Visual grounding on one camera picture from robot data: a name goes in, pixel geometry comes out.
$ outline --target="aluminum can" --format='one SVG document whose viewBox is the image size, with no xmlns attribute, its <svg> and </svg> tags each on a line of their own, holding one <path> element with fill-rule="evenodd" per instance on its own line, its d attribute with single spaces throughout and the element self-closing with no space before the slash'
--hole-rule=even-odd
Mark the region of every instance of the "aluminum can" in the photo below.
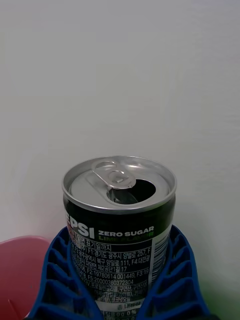
<svg viewBox="0 0 240 320">
<path fill-rule="evenodd" d="M 134 320 L 164 267 L 177 180 L 136 156 L 82 162 L 62 181 L 72 263 L 106 320 Z"/>
</svg>

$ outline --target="open can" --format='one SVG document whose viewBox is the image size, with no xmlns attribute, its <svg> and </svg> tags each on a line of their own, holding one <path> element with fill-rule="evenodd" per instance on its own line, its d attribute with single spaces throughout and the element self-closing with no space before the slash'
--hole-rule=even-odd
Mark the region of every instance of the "open can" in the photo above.
<svg viewBox="0 0 240 320">
<path fill-rule="evenodd" d="M 134 320 L 165 262 L 177 180 L 136 156 L 82 162 L 62 181 L 72 263 L 106 320 Z"/>
</svg>

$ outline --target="white wall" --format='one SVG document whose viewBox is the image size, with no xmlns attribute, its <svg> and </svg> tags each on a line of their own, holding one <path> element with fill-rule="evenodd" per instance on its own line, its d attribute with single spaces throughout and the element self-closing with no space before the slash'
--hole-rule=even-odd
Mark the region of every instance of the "white wall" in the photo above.
<svg viewBox="0 0 240 320">
<path fill-rule="evenodd" d="M 166 164 L 204 297 L 239 318 L 239 1 L 0 0 L 0 150 L 0 241 L 56 235 L 76 163 Z"/>
</svg>

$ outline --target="black can label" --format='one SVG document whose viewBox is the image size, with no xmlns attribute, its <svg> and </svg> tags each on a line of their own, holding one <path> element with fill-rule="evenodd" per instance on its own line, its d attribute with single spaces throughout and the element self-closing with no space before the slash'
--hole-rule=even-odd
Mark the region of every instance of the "black can label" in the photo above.
<svg viewBox="0 0 240 320">
<path fill-rule="evenodd" d="M 175 198 L 162 215 L 152 210 L 148 218 L 118 215 L 108 222 L 107 214 L 75 214 L 65 206 L 73 264 L 106 320 L 135 319 L 164 266 L 174 204 Z"/>
</svg>

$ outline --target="can opening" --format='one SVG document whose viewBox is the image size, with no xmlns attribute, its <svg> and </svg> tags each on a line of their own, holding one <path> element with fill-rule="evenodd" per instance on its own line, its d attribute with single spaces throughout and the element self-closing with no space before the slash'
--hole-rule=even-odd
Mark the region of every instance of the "can opening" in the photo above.
<svg viewBox="0 0 240 320">
<path fill-rule="evenodd" d="M 147 180 L 136 179 L 136 184 L 132 188 L 116 190 L 110 189 L 107 197 L 121 205 L 133 205 L 147 200 L 156 192 L 154 184 Z"/>
</svg>

